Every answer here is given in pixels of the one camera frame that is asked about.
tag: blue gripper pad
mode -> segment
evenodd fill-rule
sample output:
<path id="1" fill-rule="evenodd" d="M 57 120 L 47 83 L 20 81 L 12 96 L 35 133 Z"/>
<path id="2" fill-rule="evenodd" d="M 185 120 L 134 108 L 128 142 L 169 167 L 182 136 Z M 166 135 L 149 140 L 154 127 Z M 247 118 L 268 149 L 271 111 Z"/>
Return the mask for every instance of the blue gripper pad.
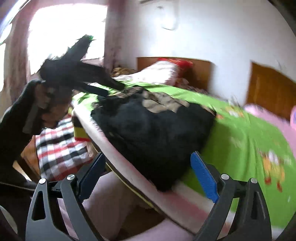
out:
<path id="1" fill-rule="evenodd" d="M 191 154 L 190 163 L 207 198 L 211 199 L 213 203 L 217 202 L 219 199 L 217 183 L 197 152 Z"/>

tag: pillow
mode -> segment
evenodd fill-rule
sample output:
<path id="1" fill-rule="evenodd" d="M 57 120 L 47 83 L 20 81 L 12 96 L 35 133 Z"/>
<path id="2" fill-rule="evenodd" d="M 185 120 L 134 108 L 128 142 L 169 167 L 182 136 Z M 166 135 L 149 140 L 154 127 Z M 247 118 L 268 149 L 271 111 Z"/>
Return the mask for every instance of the pillow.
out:
<path id="1" fill-rule="evenodd" d="M 133 74 L 133 78 L 139 82 L 156 85 L 174 86 L 179 74 L 179 66 L 169 61 L 157 61 L 153 65 Z"/>
<path id="2" fill-rule="evenodd" d="M 296 106 L 294 106 L 291 111 L 290 125 L 293 129 L 296 130 Z"/>
<path id="3" fill-rule="evenodd" d="M 180 59 L 171 59 L 171 58 L 158 58 L 159 61 L 169 61 L 173 64 L 179 66 L 179 74 L 178 77 L 182 78 L 183 74 L 192 67 L 193 63 L 187 60 L 180 60 Z"/>

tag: wooden headboard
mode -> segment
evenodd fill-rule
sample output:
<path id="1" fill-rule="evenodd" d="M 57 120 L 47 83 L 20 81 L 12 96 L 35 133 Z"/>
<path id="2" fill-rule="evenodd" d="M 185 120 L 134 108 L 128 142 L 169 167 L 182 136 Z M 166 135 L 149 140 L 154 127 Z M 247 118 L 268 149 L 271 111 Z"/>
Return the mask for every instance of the wooden headboard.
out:
<path id="1" fill-rule="evenodd" d="M 296 105 L 296 82 L 273 68 L 252 63 L 247 103 L 260 105 L 289 120 Z"/>
<path id="2" fill-rule="evenodd" d="M 138 57 L 137 58 L 137 69 L 142 69 L 157 62 L 159 57 Z M 183 76 L 188 80 L 189 84 L 193 87 L 207 90 L 208 83 L 211 78 L 212 63 L 206 60 L 194 59 L 194 58 L 174 58 L 174 57 L 162 57 L 171 59 L 187 60 L 193 63 L 191 69 L 189 69 Z"/>

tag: green bedsheet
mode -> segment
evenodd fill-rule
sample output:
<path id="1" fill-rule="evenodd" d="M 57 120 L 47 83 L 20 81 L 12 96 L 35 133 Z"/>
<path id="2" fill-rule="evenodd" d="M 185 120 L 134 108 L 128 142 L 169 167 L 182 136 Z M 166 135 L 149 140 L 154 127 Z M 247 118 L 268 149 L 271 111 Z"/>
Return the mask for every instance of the green bedsheet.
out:
<path id="1" fill-rule="evenodd" d="M 213 164 L 220 173 L 227 173 L 233 179 L 248 181 L 255 177 L 267 202 L 271 224 L 286 227 L 296 211 L 295 158 L 289 144 L 277 127 L 237 107 L 203 94 L 166 85 L 152 85 L 122 81 L 127 87 L 139 85 L 153 92 L 165 92 L 174 98 L 198 103 L 214 109 L 217 121 L 201 156 Z M 79 93 L 74 97 L 79 104 L 92 110 L 96 95 Z M 182 181 L 191 189 L 204 195 L 193 172 L 189 170 Z M 231 210 L 235 211 L 235 199 Z"/>

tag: white wall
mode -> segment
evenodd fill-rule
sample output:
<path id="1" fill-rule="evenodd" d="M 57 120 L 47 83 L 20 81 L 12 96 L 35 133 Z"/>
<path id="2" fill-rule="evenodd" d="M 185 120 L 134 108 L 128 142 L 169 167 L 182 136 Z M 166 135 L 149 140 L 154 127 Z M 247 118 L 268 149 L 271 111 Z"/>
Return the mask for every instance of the white wall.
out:
<path id="1" fill-rule="evenodd" d="M 179 0 L 178 28 L 161 28 L 158 6 L 128 0 L 122 64 L 136 67 L 139 56 L 205 59 L 215 64 L 209 90 L 244 104 L 250 63 L 281 69 L 296 80 L 296 37 L 267 0 Z"/>

